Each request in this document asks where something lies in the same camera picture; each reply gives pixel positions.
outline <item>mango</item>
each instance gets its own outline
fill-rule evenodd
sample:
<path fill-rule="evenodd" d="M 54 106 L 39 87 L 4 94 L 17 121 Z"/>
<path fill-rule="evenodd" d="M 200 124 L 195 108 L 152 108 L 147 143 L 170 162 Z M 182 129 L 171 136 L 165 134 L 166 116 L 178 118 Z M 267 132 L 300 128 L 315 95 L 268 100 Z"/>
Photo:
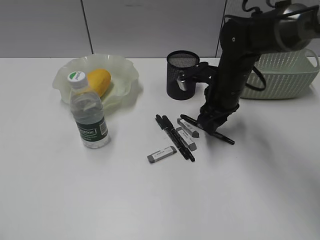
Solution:
<path fill-rule="evenodd" d="M 101 98 L 105 92 L 107 91 L 110 82 L 111 82 L 111 75 L 110 73 L 103 69 L 98 68 L 91 72 L 89 72 L 87 75 L 88 82 L 90 87 L 96 91 L 96 93 Z"/>

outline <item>light green basket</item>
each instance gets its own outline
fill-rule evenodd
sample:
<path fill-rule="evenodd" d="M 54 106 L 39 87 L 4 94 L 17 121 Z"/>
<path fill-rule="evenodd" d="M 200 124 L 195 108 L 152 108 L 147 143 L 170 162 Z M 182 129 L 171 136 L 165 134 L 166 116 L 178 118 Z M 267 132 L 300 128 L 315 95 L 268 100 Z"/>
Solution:
<path fill-rule="evenodd" d="M 316 60 L 314 66 L 307 56 Z M 244 99 L 291 99 L 297 97 L 310 86 L 318 75 L 320 66 L 318 56 L 309 49 L 294 52 L 263 54 L 255 64 L 266 80 L 264 91 L 245 88 L 241 94 Z M 249 84 L 263 88 L 261 80 L 251 73 Z"/>

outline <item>plastic bottle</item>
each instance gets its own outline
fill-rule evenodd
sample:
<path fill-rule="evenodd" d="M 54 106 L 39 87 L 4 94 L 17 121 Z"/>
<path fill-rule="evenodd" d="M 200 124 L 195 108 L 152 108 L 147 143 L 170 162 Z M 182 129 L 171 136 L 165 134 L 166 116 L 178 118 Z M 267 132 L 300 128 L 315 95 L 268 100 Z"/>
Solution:
<path fill-rule="evenodd" d="M 84 72 L 70 73 L 68 81 L 71 86 L 70 109 L 83 144 L 92 149 L 103 147 L 110 137 L 100 97 L 90 88 Z"/>

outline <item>gray eraser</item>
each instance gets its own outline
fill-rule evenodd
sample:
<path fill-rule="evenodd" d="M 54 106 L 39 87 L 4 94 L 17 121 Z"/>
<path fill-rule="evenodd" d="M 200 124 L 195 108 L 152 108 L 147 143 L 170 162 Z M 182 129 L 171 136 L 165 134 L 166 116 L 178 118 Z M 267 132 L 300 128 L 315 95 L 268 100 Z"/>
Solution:
<path fill-rule="evenodd" d="M 156 151 L 152 154 L 150 154 L 147 158 L 149 160 L 149 163 L 154 164 L 162 159 L 165 159 L 173 154 L 175 154 L 177 150 L 173 146 L 168 146 L 164 149 L 161 149 L 159 151 Z"/>
<path fill-rule="evenodd" d="M 197 149 L 196 143 L 191 139 L 191 137 L 183 130 L 182 127 L 176 129 L 177 133 L 180 136 L 183 144 L 190 149 L 190 151 L 195 151 Z"/>
<path fill-rule="evenodd" d="M 185 130 L 188 134 L 190 134 L 191 137 L 199 138 L 199 132 L 197 132 L 194 126 L 192 126 L 186 120 L 178 118 L 177 122 L 183 128 L 183 130 Z"/>

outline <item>white wall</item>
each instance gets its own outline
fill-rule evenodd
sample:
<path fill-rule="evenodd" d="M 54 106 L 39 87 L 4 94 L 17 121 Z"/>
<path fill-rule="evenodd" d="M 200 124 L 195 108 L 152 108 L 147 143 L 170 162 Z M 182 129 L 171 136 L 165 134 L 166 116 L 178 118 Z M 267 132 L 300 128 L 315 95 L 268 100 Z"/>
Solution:
<path fill-rule="evenodd" d="M 319 0 L 293 0 L 307 6 Z M 214 57 L 225 0 L 83 0 L 95 53 L 163 58 L 175 50 Z M 242 0 L 225 14 L 250 16 Z M 248 7 L 270 10 L 265 0 Z M 91 54 L 81 0 L 0 0 L 0 58 L 72 58 Z M 320 54 L 320 39 L 308 48 Z M 219 46 L 217 56 L 221 56 Z"/>
<path fill-rule="evenodd" d="M 1 58 L 89 54 L 80 0 L 0 0 Z"/>
<path fill-rule="evenodd" d="M 83 0 L 95 53 L 163 58 L 175 50 L 214 57 L 224 0 Z"/>

